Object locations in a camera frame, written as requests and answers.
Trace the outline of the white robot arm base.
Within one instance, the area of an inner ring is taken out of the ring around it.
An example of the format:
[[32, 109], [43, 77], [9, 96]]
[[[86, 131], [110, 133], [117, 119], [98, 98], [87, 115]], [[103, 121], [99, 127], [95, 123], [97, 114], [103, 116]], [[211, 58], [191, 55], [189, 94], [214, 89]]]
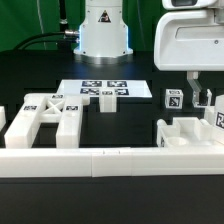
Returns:
[[79, 26], [75, 59], [91, 64], [118, 64], [132, 59], [123, 0], [85, 0], [85, 19]]

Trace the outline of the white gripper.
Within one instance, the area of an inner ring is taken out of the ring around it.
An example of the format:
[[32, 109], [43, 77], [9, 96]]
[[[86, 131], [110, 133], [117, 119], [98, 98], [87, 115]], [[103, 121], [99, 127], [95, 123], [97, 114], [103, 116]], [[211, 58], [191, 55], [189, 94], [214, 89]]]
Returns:
[[192, 104], [199, 106], [198, 71], [224, 71], [224, 25], [212, 9], [166, 13], [158, 22], [154, 63], [159, 70], [188, 71]]

